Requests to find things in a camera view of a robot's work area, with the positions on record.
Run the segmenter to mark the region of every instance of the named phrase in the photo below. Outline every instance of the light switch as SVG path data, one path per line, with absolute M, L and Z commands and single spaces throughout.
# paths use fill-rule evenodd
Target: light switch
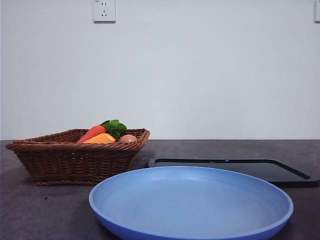
M 314 0 L 314 22 L 320 24 L 320 0 Z

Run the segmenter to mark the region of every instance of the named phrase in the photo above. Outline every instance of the blue plate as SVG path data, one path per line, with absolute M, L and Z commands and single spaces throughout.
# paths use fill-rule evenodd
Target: blue plate
M 123 240 L 268 240 L 294 209 L 284 191 L 264 180 L 193 166 L 115 175 L 91 190 L 89 203 Z

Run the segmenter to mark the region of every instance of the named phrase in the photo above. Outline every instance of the electrical socket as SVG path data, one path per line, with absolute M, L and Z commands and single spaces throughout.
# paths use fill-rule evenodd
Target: electrical socket
M 320 24 L 320 0 L 314 0 L 314 22 Z
M 93 0 L 93 21 L 95 23 L 116 22 L 116 0 Z

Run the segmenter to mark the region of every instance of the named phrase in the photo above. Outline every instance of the black cutting board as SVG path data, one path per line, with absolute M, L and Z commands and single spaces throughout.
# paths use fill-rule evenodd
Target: black cutting board
M 315 188 L 319 179 L 277 160 L 271 159 L 151 159 L 148 167 L 193 166 L 229 170 L 247 174 L 280 188 Z

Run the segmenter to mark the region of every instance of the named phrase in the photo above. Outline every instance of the dark table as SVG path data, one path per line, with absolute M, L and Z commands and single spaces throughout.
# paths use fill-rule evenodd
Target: dark table
M 93 186 L 32 185 L 1 141 L 1 240 L 118 240 L 94 216 Z M 320 140 L 149 140 L 132 169 L 151 158 L 274 159 L 320 176 Z M 294 212 L 272 240 L 320 239 L 320 187 L 283 188 Z

